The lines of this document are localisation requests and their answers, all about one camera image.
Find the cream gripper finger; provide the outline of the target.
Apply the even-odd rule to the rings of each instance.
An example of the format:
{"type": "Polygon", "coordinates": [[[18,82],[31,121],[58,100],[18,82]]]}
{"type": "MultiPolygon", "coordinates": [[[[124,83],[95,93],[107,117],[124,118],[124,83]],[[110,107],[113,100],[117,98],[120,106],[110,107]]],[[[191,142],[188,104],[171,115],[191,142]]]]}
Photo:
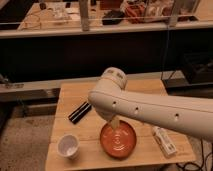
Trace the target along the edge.
{"type": "Polygon", "coordinates": [[[118,116],[114,116],[113,119],[110,121],[110,125],[113,130],[117,129],[120,124],[120,119],[118,116]]]}

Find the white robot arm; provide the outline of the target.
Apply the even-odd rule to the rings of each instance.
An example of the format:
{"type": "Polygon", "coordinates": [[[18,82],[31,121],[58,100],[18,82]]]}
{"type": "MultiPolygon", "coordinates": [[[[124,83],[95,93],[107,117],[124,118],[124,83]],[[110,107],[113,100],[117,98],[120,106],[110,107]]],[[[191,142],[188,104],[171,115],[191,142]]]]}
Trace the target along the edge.
{"type": "Polygon", "coordinates": [[[88,93],[88,101],[106,121],[115,115],[213,142],[213,100],[127,91],[126,74],[107,68],[88,93]]]}

